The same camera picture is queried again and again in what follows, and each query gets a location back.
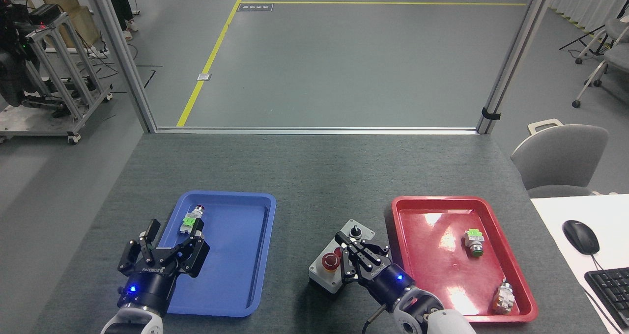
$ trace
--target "white desk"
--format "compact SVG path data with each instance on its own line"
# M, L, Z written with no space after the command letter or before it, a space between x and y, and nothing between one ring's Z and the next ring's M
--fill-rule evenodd
M629 267L629 254L627 254L629 250L629 237L627 237L629 195L552 197L531 199L531 201L579 284L606 311L583 276L587 271L596 270L591 257L574 249L564 236L562 225L566 220L578 220L595 232L600 245L600 251L595 254L595 258L604 269ZM613 330L609 322L600 314L598 308L595 305L593 307L599 313L607 330L611 334L617 334L617 331ZM629 329L625 328L624 333L629 334Z

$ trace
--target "black clip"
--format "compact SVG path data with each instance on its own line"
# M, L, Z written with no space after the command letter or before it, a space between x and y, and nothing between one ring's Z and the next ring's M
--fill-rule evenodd
M500 120L500 113L489 113L487 107L483 107L483 117L489 120Z

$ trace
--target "robotic arm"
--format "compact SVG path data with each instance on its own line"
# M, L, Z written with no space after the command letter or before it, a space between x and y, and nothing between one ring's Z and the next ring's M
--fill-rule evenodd
M203 221L198 218L187 239L175 247L155 248L153 240L160 224L151 220L138 240L126 244L118 271L128 277L118 289L117 314L101 334L162 334L162 317L166 315L180 274L196 278L209 253L202 234Z
M382 307L368 319L365 332L384 310L393 314L401 332L409 334L476 334L469 322L454 309L443 309L439 299L415 286L411 278L387 254L389 246L337 232L335 242L342 249L341 271L344 284L357 282Z

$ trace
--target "person's leg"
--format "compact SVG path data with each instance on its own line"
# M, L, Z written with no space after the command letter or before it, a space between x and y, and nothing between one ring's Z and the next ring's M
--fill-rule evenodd
M129 0L111 0L111 1L114 7L114 11L116 12L117 20L120 23L120 28L122 30L127 30L125 20L133 18L133 14L131 13L131 7L129 6Z

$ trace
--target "blue tray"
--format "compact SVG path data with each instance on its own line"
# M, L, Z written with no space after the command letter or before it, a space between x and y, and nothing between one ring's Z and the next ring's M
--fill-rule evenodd
M197 278L179 276L168 313L245 317L258 308L276 203L259 193L189 191L179 198L158 247L186 238L182 219L200 204L210 249Z

